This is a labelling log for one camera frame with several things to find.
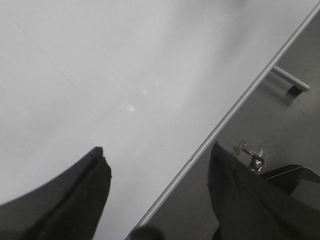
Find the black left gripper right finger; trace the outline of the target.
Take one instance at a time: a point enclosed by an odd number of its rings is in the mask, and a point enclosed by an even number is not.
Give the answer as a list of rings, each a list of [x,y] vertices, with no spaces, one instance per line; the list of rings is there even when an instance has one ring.
[[[214,240],[318,240],[320,212],[269,184],[213,144],[207,186],[219,223]]]

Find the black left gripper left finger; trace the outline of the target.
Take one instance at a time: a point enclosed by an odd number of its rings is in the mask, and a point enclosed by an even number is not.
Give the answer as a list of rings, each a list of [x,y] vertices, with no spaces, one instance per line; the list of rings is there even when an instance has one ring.
[[[60,175],[0,206],[2,240],[91,240],[111,186],[102,147]]]

